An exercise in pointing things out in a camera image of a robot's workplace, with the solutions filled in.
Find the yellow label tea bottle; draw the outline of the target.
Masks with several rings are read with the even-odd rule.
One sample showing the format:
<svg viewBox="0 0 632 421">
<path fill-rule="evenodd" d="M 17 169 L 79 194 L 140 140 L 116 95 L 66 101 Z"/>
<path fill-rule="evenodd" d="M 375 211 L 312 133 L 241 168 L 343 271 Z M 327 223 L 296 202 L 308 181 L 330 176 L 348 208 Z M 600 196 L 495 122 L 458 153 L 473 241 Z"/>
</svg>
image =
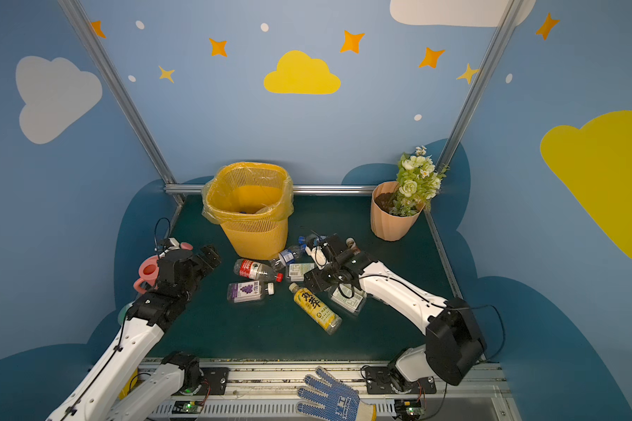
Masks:
<svg viewBox="0 0 632 421">
<path fill-rule="evenodd" d="M 331 310 L 316 294 L 304 286 L 292 282 L 289 290 L 293 301 L 326 333 L 333 334 L 342 324 L 342 318 Z"/>
</svg>

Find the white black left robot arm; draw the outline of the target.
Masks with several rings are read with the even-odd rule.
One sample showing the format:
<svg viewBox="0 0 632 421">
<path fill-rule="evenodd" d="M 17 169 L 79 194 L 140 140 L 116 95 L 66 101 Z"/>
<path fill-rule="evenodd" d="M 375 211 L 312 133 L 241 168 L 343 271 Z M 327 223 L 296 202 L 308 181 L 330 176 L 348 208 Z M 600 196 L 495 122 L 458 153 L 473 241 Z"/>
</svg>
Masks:
<svg viewBox="0 0 632 421">
<path fill-rule="evenodd" d="M 145 382 L 121 398 L 142 360 L 185 311 L 198 284 L 220 264 L 213 246 L 198 250 L 169 238 L 146 262 L 138 283 L 149 289 L 126 311 L 119 332 L 84 380 L 49 415 L 51 420 L 145 420 L 177 392 L 202 384 L 198 358 L 168 355 Z"/>
</svg>

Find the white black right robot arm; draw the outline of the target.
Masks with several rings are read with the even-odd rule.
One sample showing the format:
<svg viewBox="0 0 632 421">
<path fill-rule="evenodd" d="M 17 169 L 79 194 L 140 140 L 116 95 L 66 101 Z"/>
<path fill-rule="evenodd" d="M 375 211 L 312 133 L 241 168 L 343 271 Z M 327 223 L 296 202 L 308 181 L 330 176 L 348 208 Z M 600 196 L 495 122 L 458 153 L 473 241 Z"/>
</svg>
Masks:
<svg viewBox="0 0 632 421">
<path fill-rule="evenodd" d="M 305 274 L 308 289 L 321 292 L 349 285 L 389 305 L 424 334 L 423 346 L 404 350 L 388 364 L 395 389 L 406 390 L 432 376 L 458 386 L 486 352 L 484 335 L 465 300 L 420 289 L 336 234 L 312 234 L 300 242 L 316 266 Z"/>
</svg>

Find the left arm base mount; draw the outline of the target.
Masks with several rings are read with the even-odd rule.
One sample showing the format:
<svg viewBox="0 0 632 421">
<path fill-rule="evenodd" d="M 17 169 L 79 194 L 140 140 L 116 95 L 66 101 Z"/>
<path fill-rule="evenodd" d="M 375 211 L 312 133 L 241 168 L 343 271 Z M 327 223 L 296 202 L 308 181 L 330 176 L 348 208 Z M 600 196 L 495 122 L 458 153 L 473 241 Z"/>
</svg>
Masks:
<svg viewBox="0 0 632 421">
<path fill-rule="evenodd" d="M 230 369 L 203 367 L 194 354 L 173 352 L 161 360 L 160 366 L 175 368 L 182 374 L 175 396 L 222 396 L 226 392 Z"/>
</svg>

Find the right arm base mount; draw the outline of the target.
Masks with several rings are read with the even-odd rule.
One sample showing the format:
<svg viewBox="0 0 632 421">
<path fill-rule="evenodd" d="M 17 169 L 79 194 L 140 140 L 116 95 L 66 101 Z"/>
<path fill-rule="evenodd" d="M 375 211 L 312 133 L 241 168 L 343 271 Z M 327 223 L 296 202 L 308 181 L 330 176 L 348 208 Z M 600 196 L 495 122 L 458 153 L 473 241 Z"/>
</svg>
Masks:
<svg viewBox="0 0 632 421">
<path fill-rule="evenodd" d="M 396 369 L 370 365 L 363 365 L 360 374 L 369 395 L 434 395 L 437 393 L 433 377 L 409 382 Z"/>
</svg>

